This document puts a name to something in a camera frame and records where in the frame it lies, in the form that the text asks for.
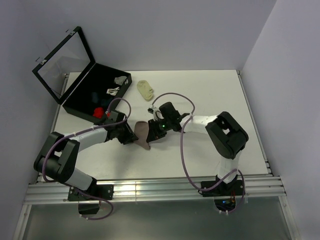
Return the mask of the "taupe sock red striped cuff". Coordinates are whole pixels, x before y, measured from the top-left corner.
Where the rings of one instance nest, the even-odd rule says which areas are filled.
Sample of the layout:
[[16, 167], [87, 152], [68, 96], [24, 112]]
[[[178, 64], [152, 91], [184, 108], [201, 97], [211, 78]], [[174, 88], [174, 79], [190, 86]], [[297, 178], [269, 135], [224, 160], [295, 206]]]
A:
[[143, 149], [149, 151], [151, 149], [147, 138], [149, 135], [149, 124], [146, 121], [137, 121], [134, 126], [134, 134], [137, 136], [138, 140], [134, 143]]

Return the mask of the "beige red reindeer sock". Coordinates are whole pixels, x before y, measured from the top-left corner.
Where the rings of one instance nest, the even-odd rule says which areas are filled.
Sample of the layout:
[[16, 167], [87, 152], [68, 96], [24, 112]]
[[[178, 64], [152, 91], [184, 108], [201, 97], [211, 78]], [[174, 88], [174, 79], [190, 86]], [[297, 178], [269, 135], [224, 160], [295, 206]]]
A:
[[93, 111], [93, 116], [97, 119], [101, 119], [105, 114], [104, 108], [103, 107], [97, 107]]

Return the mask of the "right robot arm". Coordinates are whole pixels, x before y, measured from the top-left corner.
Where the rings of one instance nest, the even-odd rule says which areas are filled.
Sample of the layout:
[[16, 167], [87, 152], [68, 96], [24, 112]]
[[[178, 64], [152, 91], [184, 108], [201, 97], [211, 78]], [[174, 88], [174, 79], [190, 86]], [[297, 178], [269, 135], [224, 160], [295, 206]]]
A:
[[[153, 115], [153, 119], [148, 121], [146, 142], [151, 143], [164, 138], [168, 131], [179, 132], [182, 168], [189, 183], [195, 189], [201, 192], [217, 189], [222, 195], [227, 195], [233, 190], [238, 176], [243, 176], [239, 170], [239, 158], [249, 141], [249, 136], [229, 112], [223, 111], [212, 116], [193, 115], [192, 112], [180, 114], [171, 102], [166, 102], [159, 108], [151, 105], [147, 111]], [[188, 173], [184, 155], [184, 134], [186, 133], [207, 135], [220, 155], [216, 183], [211, 187], [200, 188]]]

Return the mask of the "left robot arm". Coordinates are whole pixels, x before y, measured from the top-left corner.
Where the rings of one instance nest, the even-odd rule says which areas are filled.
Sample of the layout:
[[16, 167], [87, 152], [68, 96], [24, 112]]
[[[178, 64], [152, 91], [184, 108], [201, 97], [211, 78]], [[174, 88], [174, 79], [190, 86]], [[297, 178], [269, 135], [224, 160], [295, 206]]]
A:
[[97, 180], [76, 168], [78, 153], [97, 144], [117, 139], [127, 145], [138, 140], [127, 122], [127, 116], [117, 110], [105, 114], [92, 127], [75, 133], [52, 132], [47, 137], [33, 168], [44, 178], [79, 190], [86, 200], [103, 194]]

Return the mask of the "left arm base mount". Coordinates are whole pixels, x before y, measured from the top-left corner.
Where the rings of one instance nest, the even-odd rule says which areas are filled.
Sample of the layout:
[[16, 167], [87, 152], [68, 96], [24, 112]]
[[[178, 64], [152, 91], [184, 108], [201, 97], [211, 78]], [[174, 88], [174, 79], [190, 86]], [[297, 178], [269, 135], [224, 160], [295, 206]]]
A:
[[[106, 219], [114, 212], [114, 205], [110, 202], [110, 200], [113, 199], [113, 193], [113, 184], [98, 184], [91, 192], [70, 187], [67, 201], [78, 202], [78, 213], [80, 217], [88, 221], [98, 221]], [[110, 206], [109, 212], [103, 216], [93, 216], [100, 210], [102, 202]]]

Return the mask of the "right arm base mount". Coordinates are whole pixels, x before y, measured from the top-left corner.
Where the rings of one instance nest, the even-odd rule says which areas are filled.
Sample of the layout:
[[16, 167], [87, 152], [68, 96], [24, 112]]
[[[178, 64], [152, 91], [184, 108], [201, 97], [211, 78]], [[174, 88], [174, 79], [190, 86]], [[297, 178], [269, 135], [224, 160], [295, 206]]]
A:
[[242, 180], [234, 180], [231, 183], [222, 182], [215, 189], [210, 191], [198, 191], [202, 197], [222, 197], [214, 200], [215, 207], [224, 213], [229, 213], [236, 209], [236, 197], [241, 197], [239, 204], [245, 198], [245, 187]]

